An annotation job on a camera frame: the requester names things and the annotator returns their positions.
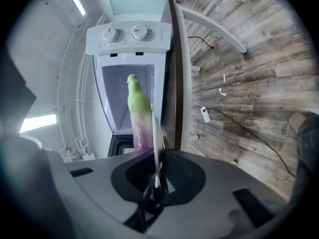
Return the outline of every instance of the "white power adapter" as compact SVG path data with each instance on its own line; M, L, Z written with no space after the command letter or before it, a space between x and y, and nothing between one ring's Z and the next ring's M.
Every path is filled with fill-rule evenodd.
M210 116L209 116L209 113L207 111L207 108L205 106L203 106L201 109L201 114L203 115L203 118L204 118L204 121L205 123L208 123L210 122Z

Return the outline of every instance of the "white stick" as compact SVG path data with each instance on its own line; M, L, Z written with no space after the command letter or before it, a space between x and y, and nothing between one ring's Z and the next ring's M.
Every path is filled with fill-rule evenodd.
M155 160L155 187L158 188L160 184L159 172L159 147L158 147L158 129L154 107L152 104L152 126L153 126L153 146L154 146L154 160Z

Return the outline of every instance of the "shoe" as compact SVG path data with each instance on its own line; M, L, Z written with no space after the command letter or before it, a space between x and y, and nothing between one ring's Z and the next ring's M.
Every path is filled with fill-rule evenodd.
M289 118L289 124L298 133L300 126L305 120L306 117L302 113L293 113Z

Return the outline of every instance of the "black slot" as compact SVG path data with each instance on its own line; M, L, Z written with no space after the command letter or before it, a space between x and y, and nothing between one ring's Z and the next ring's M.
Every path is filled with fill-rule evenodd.
M88 173L92 173L93 170L89 167L85 167L85 168L81 168L81 169L78 169L78 170L73 170L73 171L70 171L71 175L73 177L78 177L78 176L81 176L81 175L84 175L84 174L88 174Z
M249 189L243 188L233 191L233 195L256 228L274 217Z

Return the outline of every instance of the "wooden floor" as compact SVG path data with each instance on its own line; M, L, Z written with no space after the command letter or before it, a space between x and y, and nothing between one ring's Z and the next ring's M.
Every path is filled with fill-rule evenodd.
M192 99L223 111L267 141L295 173L297 134L288 119L295 111L319 111L317 64L307 32L286 0L184 0L182 5L218 22L241 42L242 54L215 33L186 21ZM189 151L234 163L289 199L294 178L265 144L222 114L209 111L204 123L192 103Z

